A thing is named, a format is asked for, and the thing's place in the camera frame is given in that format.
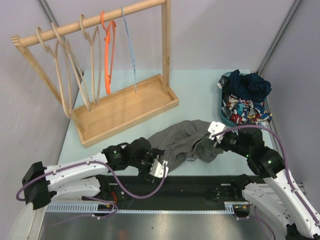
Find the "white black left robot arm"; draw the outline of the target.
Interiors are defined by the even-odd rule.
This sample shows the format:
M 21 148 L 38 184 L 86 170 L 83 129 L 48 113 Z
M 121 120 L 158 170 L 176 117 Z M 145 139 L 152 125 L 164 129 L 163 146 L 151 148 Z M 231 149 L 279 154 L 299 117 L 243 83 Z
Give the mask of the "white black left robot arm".
M 163 159 L 164 151 L 153 148 L 143 137 L 132 143 L 111 145 L 102 151 L 74 163 L 44 166 L 41 161 L 33 163 L 24 177 L 16 199 L 32 204 L 35 210 L 54 200 L 96 199 L 117 202 L 118 190 L 111 186 L 108 174 L 114 177 L 119 191 L 135 199 L 146 199 L 154 195 L 161 186 L 146 195 L 130 192 L 120 182 L 117 171 L 127 167 L 138 170 L 138 176 L 150 183 L 164 183 L 169 172 L 168 162 Z

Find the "light blue wire hanger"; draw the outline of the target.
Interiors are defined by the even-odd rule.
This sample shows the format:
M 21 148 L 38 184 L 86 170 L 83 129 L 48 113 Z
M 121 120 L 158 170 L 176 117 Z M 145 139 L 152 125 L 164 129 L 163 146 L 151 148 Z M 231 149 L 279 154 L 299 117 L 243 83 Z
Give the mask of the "light blue wire hanger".
M 127 20 L 125 17 L 125 11 L 124 11 L 123 7 L 121 7 L 120 9 L 121 9 L 121 14 L 122 14 L 122 18 L 123 18 L 123 22 L 124 22 L 124 26 L 125 26 L 126 35 L 127 35 L 128 46 L 129 46 L 129 50 L 130 50 L 131 64 L 132 64 L 133 77 L 134 77 L 134 90 L 135 90 L 135 92 L 137 92 L 137 74 L 136 74 L 135 54 L 134 54 L 134 50 L 133 50 L 133 46 L 132 46 L 130 33 L 129 33 L 128 23 L 127 23 Z

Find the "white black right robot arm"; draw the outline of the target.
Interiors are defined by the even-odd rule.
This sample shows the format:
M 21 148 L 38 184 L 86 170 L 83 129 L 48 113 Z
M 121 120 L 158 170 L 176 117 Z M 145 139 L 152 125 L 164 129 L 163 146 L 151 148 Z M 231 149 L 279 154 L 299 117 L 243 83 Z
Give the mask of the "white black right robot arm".
M 255 124 L 227 128 L 221 122 L 211 122 L 208 138 L 214 146 L 246 158 L 250 170 L 260 177 L 277 195 L 276 201 L 254 182 L 242 174 L 232 181 L 231 196 L 252 203 L 285 233 L 287 240 L 318 240 L 320 238 L 320 214 L 300 190 L 289 170 L 283 150 L 265 145 L 262 131 Z

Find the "grey drawstring shorts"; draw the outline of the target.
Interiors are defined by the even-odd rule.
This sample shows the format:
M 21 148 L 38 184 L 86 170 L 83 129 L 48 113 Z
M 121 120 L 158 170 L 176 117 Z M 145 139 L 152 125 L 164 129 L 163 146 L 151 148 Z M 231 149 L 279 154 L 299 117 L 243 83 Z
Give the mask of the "grey drawstring shorts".
M 209 126 L 209 122 L 200 119 L 183 120 L 153 134 L 148 141 L 152 148 L 164 151 L 169 172 L 188 159 L 211 163 L 224 151 L 207 137 Z

